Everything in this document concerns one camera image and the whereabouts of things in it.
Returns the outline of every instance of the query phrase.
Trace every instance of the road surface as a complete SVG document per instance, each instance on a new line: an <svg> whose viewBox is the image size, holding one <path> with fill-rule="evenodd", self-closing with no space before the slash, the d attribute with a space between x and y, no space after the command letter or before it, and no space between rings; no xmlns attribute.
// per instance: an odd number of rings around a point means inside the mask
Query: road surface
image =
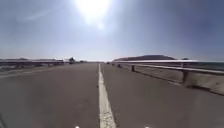
<svg viewBox="0 0 224 128"><path fill-rule="evenodd" d="M0 128L222 128L223 108L223 96L106 64L0 74Z"/></svg>

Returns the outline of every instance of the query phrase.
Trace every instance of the sun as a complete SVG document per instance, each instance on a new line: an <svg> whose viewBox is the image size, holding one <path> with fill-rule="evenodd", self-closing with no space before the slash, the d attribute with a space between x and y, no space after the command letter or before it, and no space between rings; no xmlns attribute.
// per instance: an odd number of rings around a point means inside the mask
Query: sun
<svg viewBox="0 0 224 128"><path fill-rule="evenodd" d="M101 20L108 11L110 0L75 0L77 9L87 22Z"/></svg>

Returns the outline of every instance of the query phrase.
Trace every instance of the asphalt road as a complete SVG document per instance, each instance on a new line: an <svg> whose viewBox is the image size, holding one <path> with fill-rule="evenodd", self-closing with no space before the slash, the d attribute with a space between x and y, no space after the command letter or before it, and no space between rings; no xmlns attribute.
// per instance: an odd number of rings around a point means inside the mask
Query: asphalt road
<svg viewBox="0 0 224 128"><path fill-rule="evenodd" d="M119 128L224 127L224 96L106 64L101 72ZM97 63L0 74L0 128L100 128L99 95Z"/></svg>

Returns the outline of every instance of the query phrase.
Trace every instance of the bridge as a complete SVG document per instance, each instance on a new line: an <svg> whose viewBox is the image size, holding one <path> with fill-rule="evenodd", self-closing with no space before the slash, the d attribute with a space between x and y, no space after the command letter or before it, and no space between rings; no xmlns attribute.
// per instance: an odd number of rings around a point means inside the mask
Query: bridge
<svg viewBox="0 0 224 128"><path fill-rule="evenodd" d="M179 82L166 80L151 75L152 68L186 76ZM0 72L0 127L223 127L222 91L185 86L189 73L223 77L221 68L216 62L142 61Z"/></svg>

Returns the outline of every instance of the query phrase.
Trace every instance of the hill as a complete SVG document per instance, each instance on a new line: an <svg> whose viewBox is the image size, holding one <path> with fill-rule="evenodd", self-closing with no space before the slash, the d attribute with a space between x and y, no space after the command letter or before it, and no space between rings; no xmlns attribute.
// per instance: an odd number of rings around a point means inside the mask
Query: hill
<svg viewBox="0 0 224 128"><path fill-rule="evenodd" d="M175 60L175 58L164 55L144 55L137 57L125 57L115 59L114 61L135 61L135 60Z"/></svg>

